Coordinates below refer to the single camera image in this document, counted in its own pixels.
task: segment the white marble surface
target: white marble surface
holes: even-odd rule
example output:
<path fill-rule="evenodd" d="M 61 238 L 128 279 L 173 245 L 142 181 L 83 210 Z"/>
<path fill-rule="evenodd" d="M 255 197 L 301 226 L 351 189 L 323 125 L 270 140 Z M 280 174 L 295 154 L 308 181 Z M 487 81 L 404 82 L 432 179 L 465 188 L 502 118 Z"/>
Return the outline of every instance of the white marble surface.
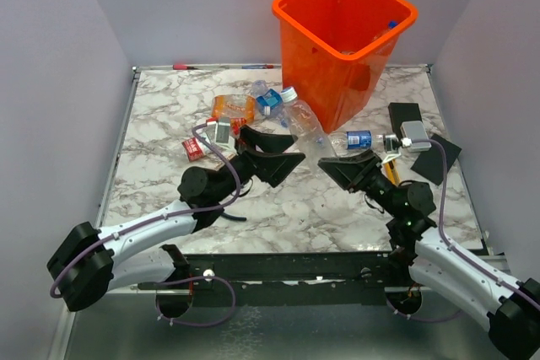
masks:
<path fill-rule="evenodd" d="M 208 118 L 217 94 L 246 92 L 251 82 L 265 79 L 281 89 L 281 71 L 224 69 L 217 71 L 143 71 L 105 214 L 105 226 L 138 218 L 178 198 L 176 187 L 190 166 L 181 142 L 191 128 Z M 416 102 L 429 135 L 446 136 L 424 68 L 391 68 L 379 81 L 366 108 L 342 130 L 370 129 L 389 133 L 390 102 Z M 273 122 L 254 126 L 267 132 L 286 130 Z M 410 167 L 416 155 L 397 163 L 401 180 L 424 180 Z M 193 163 L 216 168 L 216 158 Z M 458 165 L 449 173 L 446 230 L 469 249 L 482 247 Z M 439 206 L 440 188 L 431 185 Z M 385 224 L 391 219 L 370 209 L 361 193 L 350 195 L 330 178 L 316 179 L 301 164 L 277 188 L 255 179 L 251 192 L 227 208 L 245 215 L 247 223 L 220 218 L 198 233 L 173 239 L 185 253 L 267 253 L 389 250 Z"/>

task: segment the marble table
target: marble table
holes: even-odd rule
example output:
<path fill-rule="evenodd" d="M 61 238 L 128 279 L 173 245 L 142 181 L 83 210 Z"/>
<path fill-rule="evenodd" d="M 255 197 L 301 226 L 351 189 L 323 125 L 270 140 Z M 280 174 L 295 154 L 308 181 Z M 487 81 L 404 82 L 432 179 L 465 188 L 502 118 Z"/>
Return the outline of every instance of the marble table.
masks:
<path fill-rule="evenodd" d="M 426 70 L 387 69 L 369 104 L 341 130 L 390 133 L 388 104 L 415 102 L 420 106 L 428 134 L 447 137 Z M 193 126 L 208 118 L 215 95 L 245 93 L 257 79 L 265 79 L 274 89 L 281 89 L 279 69 L 142 71 L 102 225 L 138 218 L 179 198 L 176 187 L 190 165 L 217 168 L 219 161 L 215 157 L 190 164 L 181 142 L 191 136 Z M 254 127 L 287 133 L 271 121 Z M 381 147 L 376 146 L 375 151 L 380 152 Z M 411 153 L 399 159 L 397 168 L 402 180 L 424 180 L 410 170 L 415 159 L 416 155 Z M 447 233 L 468 249 L 481 249 L 480 233 L 459 164 L 452 167 L 448 186 Z M 439 206 L 440 188 L 433 184 L 431 188 Z M 227 212 L 247 216 L 248 222 L 220 218 L 213 226 L 170 243 L 190 254 L 390 249 L 385 224 L 391 217 L 369 208 L 361 193 L 348 194 L 325 176 L 315 178 L 305 164 L 275 189 L 255 179 L 251 192 L 228 207 Z M 436 221 L 438 211 L 431 217 Z"/>

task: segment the gray floor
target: gray floor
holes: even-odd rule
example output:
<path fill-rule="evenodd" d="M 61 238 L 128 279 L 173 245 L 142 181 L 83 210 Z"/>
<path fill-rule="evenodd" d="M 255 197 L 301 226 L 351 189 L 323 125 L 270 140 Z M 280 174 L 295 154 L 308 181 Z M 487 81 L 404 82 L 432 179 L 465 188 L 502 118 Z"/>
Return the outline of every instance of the gray floor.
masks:
<path fill-rule="evenodd" d="M 424 316 L 456 309 L 431 293 Z M 219 317 L 224 309 L 198 309 L 194 319 Z M 110 294 L 77 314 L 68 360 L 252 359 L 490 359 L 503 358 L 466 315 L 423 325 L 392 315 L 387 307 L 332 305 L 242 307 L 212 329 L 158 322 L 152 294 Z"/>

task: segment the metal frame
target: metal frame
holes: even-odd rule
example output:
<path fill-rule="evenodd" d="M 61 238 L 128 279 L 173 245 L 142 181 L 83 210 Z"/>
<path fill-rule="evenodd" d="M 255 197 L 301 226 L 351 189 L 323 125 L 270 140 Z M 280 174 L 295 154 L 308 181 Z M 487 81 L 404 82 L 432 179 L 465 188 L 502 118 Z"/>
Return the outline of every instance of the metal frame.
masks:
<path fill-rule="evenodd" d="M 241 67 L 244 64 L 200 64 L 200 65 L 193 65 L 195 67 L 199 68 L 206 68 L 206 69 L 226 69 L 226 68 L 238 68 Z M 280 64 L 273 64 L 275 68 L 280 68 Z M 431 83 L 431 88 L 433 89 L 433 83 L 432 83 L 432 77 L 431 77 L 431 65 L 413 65 L 413 66 L 403 66 L 403 65 L 388 65 L 386 68 L 399 68 L 399 67 L 425 67 L 426 72 L 428 74 L 429 82 Z M 111 163 L 111 167 L 109 168 L 109 173 L 107 175 L 106 184 L 105 184 L 105 190 L 104 194 L 101 200 L 100 209 L 98 211 L 96 220 L 95 220 L 95 227 L 100 228 L 103 225 L 103 222 L 105 221 L 105 214 L 107 212 L 107 208 L 109 205 L 110 195 L 111 195 L 111 189 L 114 184 L 114 178 L 116 176 L 116 170 L 118 168 L 119 159 L 121 156 L 121 150 L 124 143 L 124 139 L 127 132 L 127 127 L 129 123 L 129 117 L 132 112 L 133 107 L 133 101 L 135 99 L 135 95 L 137 93 L 138 88 L 138 82 L 140 79 L 140 74 L 142 70 L 160 70 L 160 69 L 172 69 L 172 66 L 154 66 L 154 67 L 133 67 L 133 82 L 131 91 L 129 94 L 128 99 L 128 106 L 126 113 L 123 117 L 122 124 L 121 124 L 121 131 L 118 137 L 118 140 L 116 142 L 115 146 L 115 152 L 114 152 L 114 158 Z M 436 93 L 435 94 L 435 101 L 437 102 L 437 105 L 439 105 L 439 100 L 437 99 Z M 471 203 L 471 199 L 468 193 L 467 184 L 465 183 L 465 180 L 462 177 L 462 180 L 465 185 L 466 195 L 467 199 L 469 200 L 469 203 Z M 478 225 L 478 220 L 476 219 L 476 215 L 474 215 L 475 223 L 478 226 L 478 229 L 481 233 L 481 241 L 483 244 L 483 249 L 481 250 L 472 250 L 472 252 L 476 255 L 478 255 L 482 260 L 487 261 L 490 265 L 500 269 L 501 271 L 509 272 L 508 265 L 506 263 L 506 260 L 504 256 L 489 256 L 489 250 L 487 245 L 485 244 L 485 234 L 483 230 Z M 286 258 L 289 258 L 292 260 L 293 256 L 311 256 L 317 260 L 324 261 L 325 257 L 328 259 L 331 256 L 334 256 L 331 260 L 331 263 L 335 265 L 336 274 L 334 278 L 332 277 L 326 277 L 326 279 L 323 277 L 322 280 L 318 280 L 317 278 L 321 275 L 316 275 L 317 271 L 306 271 L 303 272 L 303 277 L 297 277 L 298 283 L 305 282 L 306 280 L 312 280 L 313 283 L 306 283 L 306 287 L 314 287 L 313 284 L 318 284 L 319 287 L 316 287 L 317 292 L 314 292 L 314 288 L 310 289 L 308 294 L 313 296 L 318 296 L 322 294 L 322 298 L 313 298 L 315 301 L 312 304 L 329 304 L 331 302 L 334 302 L 335 304 L 345 304 L 345 302 L 364 302 L 368 304 L 384 304 L 384 292 L 390 292 L 390 291 L 402 291 L 406 286 L 404 287 L 400 282 L 392 282 L 390 278 L 376 278 L 374 277 L 373 280 L 366 279 L 364 280 L 364 286 L 354 285 L 354 283 L 347 283 L 343 280 L 347 278 L 348 280 L 351 280 L 352 277 L 358 277 L 359 272 L 356 271 L 362 271 L 362 268 L 358 268 L 358 266 L 350 267 L 351 260 L 353 258 L 356 258 L 360 261 L 360 263 L 368 261 L 371 263 L 371 266 L 374 268 L 380 267 L 386 268 L 388 267 L 388 256 L 389 252 L 386 251 L 377 251 L 377 252 L 347 252 L 347 253 L 332 253 L 332 254 L 325 254 L 325 253 L 312 253 L 312 254 L 281 254 L 281 255 L 267 255 L 267 254 L 250 254 L 250 255 L 234 255 L 234 254 L 228 254 L 228 255 L 188 255 L 186 258 L 188 261 L 190 261 L 192 264 L 197 264 L 198 262 L 212 262 L 213 266 L 219 266 L 218 271 L 216 273 L 225 277 L 231 279 L 233 284 L 235 284 L 235 291 L 238 293 L 239 298 L 246 299 L 247 301 L 250 301 L 250 304 L 262 304 L 263 301 L 266 299 L 266 304 L 272 305 L 272 294 L 275 292 L 274 288 L 276 287 L 275 282 L 268 281 L 271 275 L 273 275 L 273 278 L 276 277 L 276 271 L 272 270 L 271 267 L 267 266 L 261 266 L 261 261 L 265 261 L 266 259 L 277 259 L 278 257 L 281 257 L 282 260 L 287 260 Z M 259 263 L 259 267 L 257 268 L 257 274 L 259 281 L 254 281 L 253 277 L 246 277 L 246 274 L 242 274 L 241 269 L 238 269 L 238 264 L 243 262 L 244 264 L 247 264 L 249 267 L 249 263 Z M 348 268 L 346 277 L 343 277 L 343 268 Z M 357 293 L 358 291 L 364 291 L 361 296 L 358 296 L 357 298 L 354 298 L 353 294 Z M 337 290 L 342 290 L 340 294 L 336 294 Z M 144 285 L 140 286 L 131 286 L 130 288 L 122 288 L 119 290 L 116 290 L 111 293 L 124 293 L 124 294 L 130 294 L 130 293 L 159 293 L 159 294 L 186 294 L 186 290 L 168 290 L 163 291 L 160 290 L 159 292 L 153 289 L 150 286 L 145 287 Z M 300 295 L 293 296 L 291 298 L 291 304 L 295 304 L 296 301 L 297 304 L 300 304 L 302 302 L 302 299 L 300 297 L 305 297 L 305 294 L 307 293 L 306 288 L 300 289 Z M 345 299 L 338 299 L 339 296 L 343 296 L 345 294 Z M 197 296 L 201 296 L 201 299 L 197 301 L 197 304 L 201 304 L 203 306 L 219 306 L 219 305 L 227 305 L 229 302 L 229 293 L 226 290 L 220 290 L 219 287 L 215 288 L 212 291 L 204 292 L 202 291 L 202 294 L 198 294 Z M 68 345 L 69 345 L 69 339 L 71 335 L 71 331 L 73 328 L 73 322 L 75 320 L 75 313 L 70 313 L 67 311 L 67 308 L 63 306 L 60 320 L 58 321 L 57 330 L 54 336 L 54 340 L 51 346 L 51 350 L 49 353 L 48 360 L 57 360 L 59 358 L 65 358 Z"/>

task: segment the cable connector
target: cable connector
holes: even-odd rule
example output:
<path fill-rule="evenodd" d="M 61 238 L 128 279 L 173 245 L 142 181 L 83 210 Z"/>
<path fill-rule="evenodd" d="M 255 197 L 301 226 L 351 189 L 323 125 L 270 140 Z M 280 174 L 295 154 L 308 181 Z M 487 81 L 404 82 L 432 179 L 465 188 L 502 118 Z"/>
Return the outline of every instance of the cable connector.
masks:
<path fill-rule="evenodd" d="M 402 138 L 402 146 L 404 148 L 409 148 L 411 145 L 413 145 L 411 138 Z"/>

